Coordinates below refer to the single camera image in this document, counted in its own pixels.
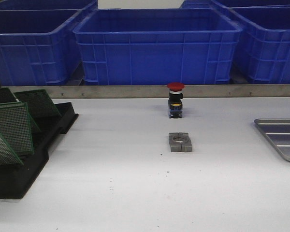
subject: blue storage bin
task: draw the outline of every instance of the blue storage bin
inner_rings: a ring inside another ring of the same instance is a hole
[[[210,8],[211,0],[185,0],[180,8],[192,9],[192,8]]]
[[[290,0],[211,0],[212,6],[229,16],[234,7],[290,7]]]
[[[0,10],[82,10],[88,13],[98,0],[4,0]]]
[[[248,81],[290,84],[290,8],[233,8],[243,32],[234,63]]]
[[[0,11],[0,81],[4,86],[60,85],[81,61],[75,10]]]
[[[74,30],[91,85],[225,84],[241,29],[210,9],[97,10]]]

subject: white wall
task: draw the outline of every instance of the white wall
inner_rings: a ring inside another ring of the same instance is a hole
[[[178,8],[183,0],[98,0],[100,9],[103,8]]]

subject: stainless steel tray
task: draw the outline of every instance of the stainless steel tray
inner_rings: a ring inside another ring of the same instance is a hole
[[[256,119],[254,122],[279,154],[290,161],[290,119]]]

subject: black plastic holder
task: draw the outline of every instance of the black plastic holder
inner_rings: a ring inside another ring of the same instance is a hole
[[[61,117],[46,117],[36,120],[42,133],[32,134],[34,154],[23,157],[24,165],[0,168],[0,199],[21,199],[27,193],[49,160],[48,148],[59,134],[66,134],[78,114],[71,102],[56,104]]]

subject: white workbench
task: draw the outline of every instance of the white workbench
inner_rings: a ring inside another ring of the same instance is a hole
[[[290,232],[290,162],[253,125],[290,118],[290,98],[183,99],[183,119],[167,99],[67,101],[80,117],[25,197],[0,200],[0,232]]]

